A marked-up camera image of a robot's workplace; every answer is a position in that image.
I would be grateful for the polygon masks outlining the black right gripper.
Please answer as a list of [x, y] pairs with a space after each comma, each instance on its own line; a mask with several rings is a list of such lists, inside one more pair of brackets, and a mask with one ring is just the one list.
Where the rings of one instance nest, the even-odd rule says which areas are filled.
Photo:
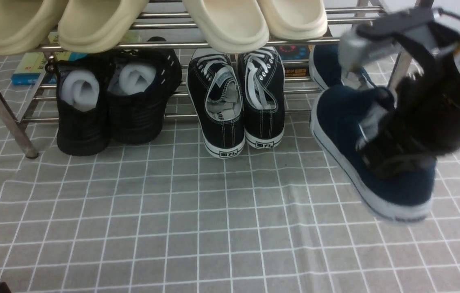
[[430, 169], [438, 157], [460, 149], [460, 79], [405, 102], [381, 119], [379, 133], [360, 149], [380, 178]]

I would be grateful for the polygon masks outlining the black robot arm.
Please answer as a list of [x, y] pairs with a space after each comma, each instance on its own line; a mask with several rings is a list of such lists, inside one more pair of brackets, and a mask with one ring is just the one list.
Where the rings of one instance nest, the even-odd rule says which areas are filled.
[[339, 41], [339, 62], [353, 72], [367, 63], [408, 52], [423, 69], [395, 88], [394, 109], [360, 141], [364, 163], [380, 178], [429, 167], [460, 149], [460, 33], [437, 21], [442, 8], [415, 7], [359, 24]]

